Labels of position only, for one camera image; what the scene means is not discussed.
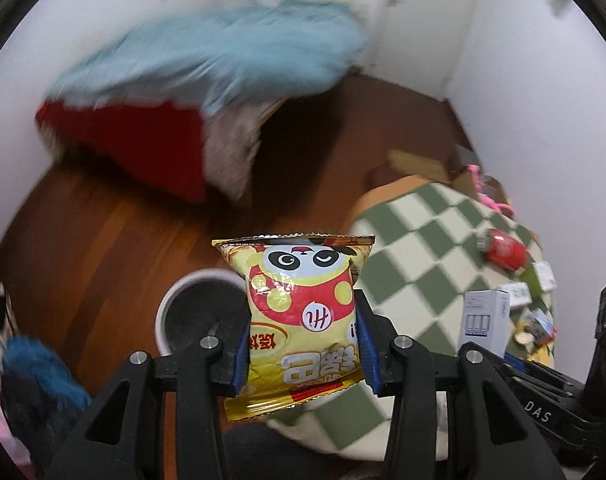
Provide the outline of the yellow panda snack bag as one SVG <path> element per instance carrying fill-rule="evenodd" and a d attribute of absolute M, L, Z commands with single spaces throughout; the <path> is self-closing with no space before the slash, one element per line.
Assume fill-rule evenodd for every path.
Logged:
<path fill-rule="evenodd" d="M 373 235 L 256 235 L 212 245 L 245 281 L 251 313 L 248 378 L 225 402 L 230 422 L 361 381 L 354 285 Z"/>

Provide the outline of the white round trash bin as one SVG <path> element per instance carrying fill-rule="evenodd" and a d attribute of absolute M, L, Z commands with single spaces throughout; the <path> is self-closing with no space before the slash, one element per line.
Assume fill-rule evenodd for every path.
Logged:
<path fill-rule="evenodd" d="M 161 300 L 154 337 L 161 356 L 181 352 L 205 335 L 249 316 L 245 281 L 224 269 L 203 269 L 178 280 Z"/>

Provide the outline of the blue cloth pile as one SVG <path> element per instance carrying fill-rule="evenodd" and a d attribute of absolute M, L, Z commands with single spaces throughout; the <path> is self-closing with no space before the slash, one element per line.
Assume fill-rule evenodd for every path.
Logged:
<path fill-rule="evenodd" d="M 0 405 L 11 433 L 37 471 L 44 471 L 92 397 L 56 352 L 29 336 L 14 336 L 2 357 Z"/>

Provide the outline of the orange peel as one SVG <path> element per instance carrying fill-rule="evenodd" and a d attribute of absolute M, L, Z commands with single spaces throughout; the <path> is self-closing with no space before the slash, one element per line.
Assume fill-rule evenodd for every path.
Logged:
<path fill-rule="evenodd" d="M 518 332 L 514 333 L 514 341 L 520 346 L 532 346 L 534 337 L 531 333 L 526 330 L 518 330 Z"/>

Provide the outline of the blue white milk carton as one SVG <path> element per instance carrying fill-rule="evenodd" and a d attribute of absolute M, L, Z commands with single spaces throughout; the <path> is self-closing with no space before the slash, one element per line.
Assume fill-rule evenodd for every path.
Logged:
<path fill-rule="evenodd" d="M 532 344 L 538 348 L 553 342 L 557 335 L 553 321 L 541 309 L 536 309 L 526 315 L 524 331 L 532 337 Z"/>

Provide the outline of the small white box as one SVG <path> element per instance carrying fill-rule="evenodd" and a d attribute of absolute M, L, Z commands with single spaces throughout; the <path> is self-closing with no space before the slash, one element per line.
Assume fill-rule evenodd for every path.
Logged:
<path fill-rule="evenodd" d="M 458 348 L 473 342 L 504 358 L 509 334 L 509 295 L 502 290 L 464 293 Z"/>

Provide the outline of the torn white cardboard box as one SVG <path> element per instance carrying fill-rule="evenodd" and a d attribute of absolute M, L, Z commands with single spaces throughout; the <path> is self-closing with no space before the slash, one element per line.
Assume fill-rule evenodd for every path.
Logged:
<path fill-rule="evenodd" d="M 501 286 L 497 289 L 504 292 L 509 297 L 509 307 L 512 309 L 528 306 L 532 302 L 530 288 L 524 282 L 512 282 Z"/>

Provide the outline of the green and white carton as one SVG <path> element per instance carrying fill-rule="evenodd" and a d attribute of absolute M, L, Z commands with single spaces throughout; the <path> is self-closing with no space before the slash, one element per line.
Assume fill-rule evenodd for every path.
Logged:
<path fill-rule="evenodd" d="M 540 298 L 557 288 L 554 272 L 547 261 L 533 261 L 520 273 L 519 281 L 528 286 L 532 299 Z"/>

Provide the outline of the red cola can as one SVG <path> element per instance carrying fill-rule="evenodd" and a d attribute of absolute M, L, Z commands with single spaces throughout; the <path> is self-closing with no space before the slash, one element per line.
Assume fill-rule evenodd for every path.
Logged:
<path fill-rule="evenodd" d="M 526 246 L 507 233 L 488 229 L 477 240 L 480 254 L 502 269 L 518 271 L 528 261 Z"/>

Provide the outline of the green white checkered tablecloth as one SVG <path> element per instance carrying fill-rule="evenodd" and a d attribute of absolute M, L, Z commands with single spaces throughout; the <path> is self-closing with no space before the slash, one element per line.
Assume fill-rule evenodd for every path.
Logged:
<path fill-rule="evenodd" d="M 412 190 L 389 186 L 367 193 L 350 227 L 373 234 L 373 245 L 357 286 L 373 310 L 396 331 L 429 350 L 452 356 L 458 348 L 464 295 L 516 281 L 516 274 L 492 266 L 478 251 L 478 237 L 501 230 L 524 244 L 530 262 L 544 259 L 538 239 L 522 224 L 497 214 L 440 183 Z M 393 401 L 379 399 L 365 384 L 321 396 L 271 416 L 268 427 L 326 454 L 351 460 L 382 460 Z"/>

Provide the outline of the red bed sheet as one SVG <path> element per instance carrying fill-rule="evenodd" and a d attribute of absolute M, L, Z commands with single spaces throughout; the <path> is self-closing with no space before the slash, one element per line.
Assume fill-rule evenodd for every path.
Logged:
<path fill-rule="evenodd" d="M 44 102 L 35 116 L 55 148 L 88 150 L 134 179 L 185 202 L 205 200 L 203 119 L 196 107 L 172 102 L 99 108 Z"/>

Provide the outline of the grey checkered pillow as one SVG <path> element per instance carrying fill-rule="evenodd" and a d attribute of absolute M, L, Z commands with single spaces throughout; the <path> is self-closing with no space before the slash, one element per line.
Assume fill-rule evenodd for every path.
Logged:
<path fill-rule="evenodd" d="M 261 128 L 284 100 L 222 108 L 203 127 L 203 175 L 207 184 L 237 202 L 247 194 Z"/>

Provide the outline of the light blue blanket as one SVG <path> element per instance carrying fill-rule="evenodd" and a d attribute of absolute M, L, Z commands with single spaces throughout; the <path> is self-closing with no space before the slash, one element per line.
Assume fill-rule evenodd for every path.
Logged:
<path fill-rule="evenodd" d="M 198 107 L 323 93 L 358 61 L 364 28 L 343 3 L 285 0 L 221 6 L 142 24 L 64 70 L 48 89 L 69 107 Z"/>

